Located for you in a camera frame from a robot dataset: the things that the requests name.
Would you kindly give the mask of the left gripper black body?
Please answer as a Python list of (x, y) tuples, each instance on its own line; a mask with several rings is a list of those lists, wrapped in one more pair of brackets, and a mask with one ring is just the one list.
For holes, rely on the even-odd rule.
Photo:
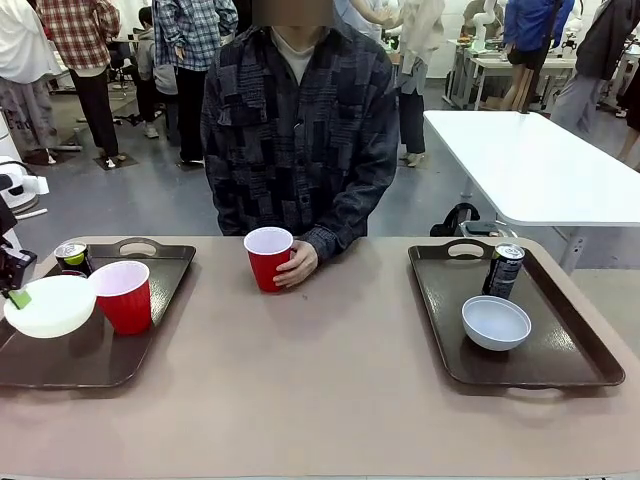
[(21, 290), (28, 282), (37, 264), (37, 255), (28, 250), (18, 250), (8, 244), (1, 245), (1, 294), (9, 297), (12, 291)]

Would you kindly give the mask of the person's left hand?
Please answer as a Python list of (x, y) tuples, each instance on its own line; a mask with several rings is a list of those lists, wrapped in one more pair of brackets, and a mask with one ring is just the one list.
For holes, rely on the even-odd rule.
[(281, 288), (291, 288), (304, 282), (318, 267), (319, 259), (315, 248), (306, 241), (295, 240), (290, 259), (276, 268), (274, 284)]

